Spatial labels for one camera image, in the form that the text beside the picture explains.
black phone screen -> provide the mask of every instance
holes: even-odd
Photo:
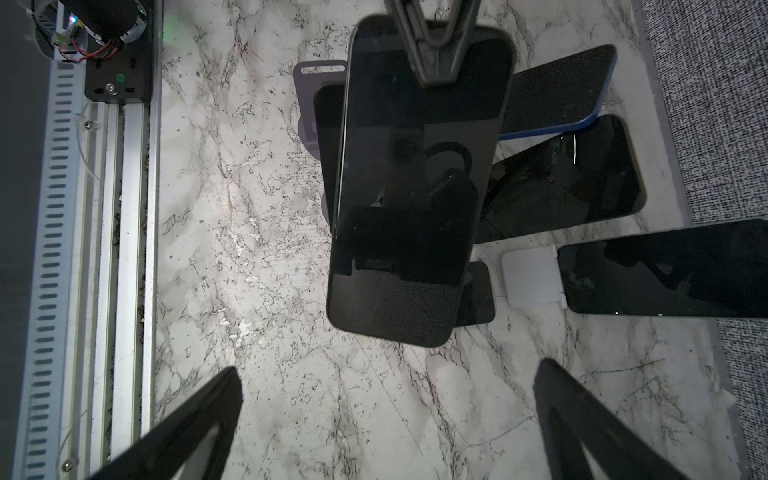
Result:
[[[336,200],[336,164],[339,162],[341,123],[344,115],[344,84],[323,85],[314,98],[317,144],[320,149],[320,169],[328,204],[328,221],[333,225]]]
[[[598,116],[616,65],[613,45],[580,51],[512,75],[509,102],[499,140],[560,133],[586,127]],[[323,85],[315,92],[315,115],[341,128],[344,85]],[[341,96],[333,103],[330,98]],[[318,132],[320,145],[323,139]],[[334,138],[338,147],[338,138]]]
[[[350,45],[327,302],[334,326],[443,344],[462,285],[514,64],[477,27],[456,83],[422,89],[388,16]]]
[[[558,251],[578,313],[768,317],[768,222],[744,220]]]
[[[475,242],[621,217],[644,202],[624,126],[604,115],[495,163]]]
[[[470,262],[455,326],[490,323],[495,316],[491,273],[483,262]]]

white marble countertop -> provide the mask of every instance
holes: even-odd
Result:
[[[446,1],[424,2],[445,17]],[[296,134],[292,69],[346,59],[382,0],[169,0],[164,13],[156,392],[160,419],[223,367],[243,381],[225,478],[548,478],[532,384],[568,369],[691,478],[737,478],[703,319],[510,308],[500,257],[684,224],[629,0],[483,2],[516,71],[611,43],[604,112],[624,119],[639,214],[476,247],[495,320],[422,349],[341,332],[325,314],[319,162]],[[504,142],[498,158],[536,140]]]

wire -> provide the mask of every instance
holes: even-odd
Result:
[[[100,53],[102,53],[102,52],[103,52],[103,51],[104,51],[104,50],[105,50],[107,47],[109,47],[110,45],[112,45],[112,40],[110,40],[110,41],[108,41],[107,43],[105,43],[103,47],[99,48],[97,51],[95,51],[95,52],[93,52],[93,53],[88,53],[88,52],[86,52],[85,50],[83,50],[82,48],[78,47],[78,44],[77,44],[77,43],[74,41],[74,37],[72,37],[72,45],[73,45],[73,46],[75,47],[75,49],[76,49],[77,51],[79,51],[81,54],[85,55],[85,56],[86,56],[86,57],[88,57],[88,58],[91,58],[91,57],[97,57],[97,56],[98,56]]]
[[[77,58],[77,59],[71,58],[67,54],[65,54],[64,51],[61,50],[61,48],[58,49],[58,52],[61,54],[62,57],[65,58],[65,60],[68,60],[68,61],[70,61],[72,63],[80,63],[83,60],[90,60],[90,59],[107,61],[110,58],[114,57],[117,54],[117,52],[120,50],[118,47],[112,45],[112,40],[108,41],[106,44],[104,44],[103,47],[99,48],[97,51],[95,51],[93,53],[87,53],[85,50],[83,50],[82,48],[78,47],[78,44],[75,43],[74,38],[71,40],[71,43],[74,45],[74,47],[77,49],[77,51],[81,55],[83,55],[82,57]],[[108,47],[113,47],[113,48],[112,48],[112,50],[108,54],[104,55],[104,50],[106,48],[108,48]]]

metal extrusion rail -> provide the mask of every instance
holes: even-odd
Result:
[[[14,480],[87,478],[152,426],[162,8],[151,105],[51,64]]]

phone screen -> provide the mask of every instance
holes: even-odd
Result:
[[[644,202],[624,126],[604,115],[495,163],[475,242],[621,217]]]
[[[428,89],[388,16],[363,19],[349,50],[328,317],[340,329],[439,346],[456,324],[511,43],[475,28],[456,83]]]
[[[339,162],[341,122],[344,115],[344,84],[323,85],[314,96],[317,144],[320,149],[320,170],[328,204],[328,221],[333,225],[333,205],[336,200],[336,164]]]
[[[765,220],[568,245],[558,263],[578,313],[768,316]]]
[[[589,125],[603,104],[616,59],[616,48],[602,45],[512,75],[498,139],[559,133]],[[343,92],[342,84],[324,85],[315,92],[315,115],[318,122],[324,120],[327,128],[333,126],[333,118],[336,128],[341,128]],[[334,97],[342,100],[333,103],[330,98]],[[338,148],[338,136],[331,141]],[[319,132],[318,142],[323,145]]]

